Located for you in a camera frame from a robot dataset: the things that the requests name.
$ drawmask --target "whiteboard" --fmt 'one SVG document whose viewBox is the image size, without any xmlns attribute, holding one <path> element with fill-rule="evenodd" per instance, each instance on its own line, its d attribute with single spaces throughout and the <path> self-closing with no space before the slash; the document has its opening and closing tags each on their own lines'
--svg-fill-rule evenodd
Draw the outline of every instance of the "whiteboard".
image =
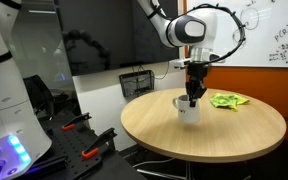
<svg viewBox="0 0 288 180">
<path fill-rule="evenodd" d="M 287 0 L 188 0 L 187 10 L 202 3 L 228 7 L 246 25 L 246 42 L 224 63 L 215 66 L 288 67 Z M 239 32 L 229 14 L 217 13 L 217 36 L 214 52 L 231 51 Z"/>
</svg>

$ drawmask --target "wall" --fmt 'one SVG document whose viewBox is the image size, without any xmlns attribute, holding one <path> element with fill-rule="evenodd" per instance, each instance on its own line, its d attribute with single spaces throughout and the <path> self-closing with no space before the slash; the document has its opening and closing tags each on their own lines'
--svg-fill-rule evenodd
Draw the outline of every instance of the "wall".
<svg viewBox="0 0 288 180">
<path fill-rule="evenodd" d="M 166 72 L 167 63 L 143 67 L 146 70 L 152 70 L 158 78 L 161 78 Z M 82 113 L 89 112 L 92 116 L 92 119 L 89 120 L 91 128 L 98 135 L 108 128 L 115 128 L 118 135 L 114 138 L 114 142 L 118 150 L 123 150 L 135 144 L 126 135 L 120 119 L 123 107 L 136 98 L 125 98 L 123 96 L 118 78 L 120 74 L 130 72 L 133 72 L 132 68 L 73 77 L 81 111 Z M 184 71 L 170 68 L 163 80 L 155 80 L 154 90 L 184 87 L 184 81 Z"/>
<path fill-rule="evenodd" d="M 288 68 L 212 67 L 205 85 L 255 97 L 288 120 Z"/>
</svg>

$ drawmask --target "round table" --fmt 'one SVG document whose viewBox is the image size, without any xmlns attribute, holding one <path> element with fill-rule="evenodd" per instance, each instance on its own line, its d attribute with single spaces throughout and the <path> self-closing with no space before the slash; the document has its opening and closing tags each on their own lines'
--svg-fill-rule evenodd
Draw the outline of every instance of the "round table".
<svg viewBox="0 0 288 180">
<path fill-rule="evenodd" d="M 201 99 L 200 121 L 184 124 L 172 99 L 184 88 L 143 95 L 128 103 L 121 114 L 126 133 L 156 153 L 194 162 L 221 163 L 253 159 L 278 147 L 286 132 L 282 115 L 268 104 L 240 94 L 250 102 L 238 111 L 215 108 L 211 97 L 229 91 L 208 89 Z"/>
</svg>

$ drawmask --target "table leg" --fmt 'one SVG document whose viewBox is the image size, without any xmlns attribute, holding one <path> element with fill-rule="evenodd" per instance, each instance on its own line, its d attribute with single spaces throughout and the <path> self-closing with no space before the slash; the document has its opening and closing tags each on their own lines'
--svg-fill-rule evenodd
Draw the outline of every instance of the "table leg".
<svg viewBox="0 0 288 180">
<path fill-rule="evenodd" d="M 193 172 L 190 161 L 186 161 L 186 180 L 193 180 Z"/>
<path fill-rule="evenodd" d="M 154 171 L 146 171 L 143 169 L 137 169 L 137 172 L 142 173 L 142 174 L 149 174 L 152 176 L 167 178 L 167 179 L 173 179 L 173 180 L 186 180 L 185 177 L 175 176 L 175 175 L 165 174 L 165 173 L 160 173 L 160 172 L 154 172 Z"/>
</svg>

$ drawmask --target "television screen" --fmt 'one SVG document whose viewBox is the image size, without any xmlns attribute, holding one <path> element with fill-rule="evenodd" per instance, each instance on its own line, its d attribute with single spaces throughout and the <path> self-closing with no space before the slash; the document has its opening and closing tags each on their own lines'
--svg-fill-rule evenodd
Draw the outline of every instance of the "television screen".
<svg viewBox="0 0 288 180">
<path fill-rule="evenodd" d="M 178 16 L 178 1 L 159 0 L 165 14 Z M 179 57 L 166 47 L 135 0 L 58 0 L 66 54 L 73 76 Z"/>
</svg>

